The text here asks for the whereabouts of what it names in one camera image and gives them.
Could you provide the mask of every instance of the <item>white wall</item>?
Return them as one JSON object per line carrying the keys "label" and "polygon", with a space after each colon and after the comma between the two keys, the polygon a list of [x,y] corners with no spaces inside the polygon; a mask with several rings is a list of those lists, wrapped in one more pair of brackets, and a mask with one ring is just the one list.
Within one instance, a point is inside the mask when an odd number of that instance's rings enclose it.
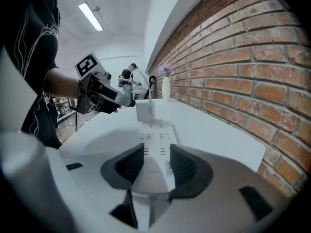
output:
{"label": "white wall", "polygon": [[146,72],[181,20],[200,0],[151,0],[144,37]]}
{"label": "white wall", "polygon": [[[95,53],[105,70],[112,75],[111,86],[116,89],[118,76],[131,63],[135,63],[142,72],[145,72],[143,38],[137,36],[116,37],[113,40],[93,38],[67,44],[59,48],[56,64],[67,75],[78,78],[74,65],[90,52]],[[139,73],[134,73],[134,80],[147,88],[145,80]]]}
{"label": "white wall", "polygon": [[161,31],[178,0],[151,0],[147,17],[144,52],[148,63]]}

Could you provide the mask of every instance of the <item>person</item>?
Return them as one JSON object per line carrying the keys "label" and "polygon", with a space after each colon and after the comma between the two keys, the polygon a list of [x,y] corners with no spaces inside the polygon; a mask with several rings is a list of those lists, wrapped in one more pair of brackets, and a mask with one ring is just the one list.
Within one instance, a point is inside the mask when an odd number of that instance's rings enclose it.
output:
{"label": "person", "polygon": [[17,8],[4,28],[3,46],[28,85],[37,93],[22,131],[37,137],[45,146],[58,149],[58,140],[43,91],[54,97],[78,98],[79,81],[57,67],[60,12],[57,0],[30,0]]}
{"label": "person", "polygon": [[126,96],[130,97],[131,99],[133,99],[132,84],[141,85],[140,82],[137,83],[133,80],[132,72],[135,69],[138,69],[138,66],[135,63],[132,63],[131,65],[129,65],[128,69],[124,69],[122,71],[122,74],[120,77],[120,82],[121,84],[123,84],[123,92]]}

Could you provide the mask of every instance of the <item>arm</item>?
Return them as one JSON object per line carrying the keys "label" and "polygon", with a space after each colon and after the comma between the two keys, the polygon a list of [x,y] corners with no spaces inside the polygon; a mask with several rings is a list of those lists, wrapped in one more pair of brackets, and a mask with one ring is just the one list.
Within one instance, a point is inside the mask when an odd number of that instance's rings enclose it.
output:
{"label": "arm", "polygon": [[59,98],[79,98],[79,80],[64,75],[58,68],[48,71],[44,92]]}
{"label": "arm", "polygon": [[131,81],[133,84],[138,84],[136,81],[133,80],[133,74],[132,74],[132,73],[131,73],[130,81]]}

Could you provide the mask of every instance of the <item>fluorescent light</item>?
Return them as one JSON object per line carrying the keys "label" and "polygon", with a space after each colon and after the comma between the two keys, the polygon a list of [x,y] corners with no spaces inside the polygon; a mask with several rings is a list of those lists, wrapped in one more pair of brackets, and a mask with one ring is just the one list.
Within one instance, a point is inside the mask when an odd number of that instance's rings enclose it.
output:
{"label": "fluorescent light", "polygon": [[98,20],[96,19],[96,17],[94,16],[93,12],[91,11],[91,9],[89,8],[86,2],[80,4],[79,9],[83,12],[84,15],[86,15],[88,20],[93,24],[94,28],[97,31],[103,30],[102,26],[99,24]]}

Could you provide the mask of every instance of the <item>white power strip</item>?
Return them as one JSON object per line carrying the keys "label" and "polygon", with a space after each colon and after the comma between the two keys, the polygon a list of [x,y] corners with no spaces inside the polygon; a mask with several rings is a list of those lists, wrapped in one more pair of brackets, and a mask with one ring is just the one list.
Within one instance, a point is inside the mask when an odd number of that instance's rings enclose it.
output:
{"label": "white power strip", "polygon": [[145,158],[132,191],[147,194],[172,191],[175,181],[170,167],[170,145],[177,144],[172,124],[156,118],[150,123],[143,122],[139,134],[141,143],[145,144]]}

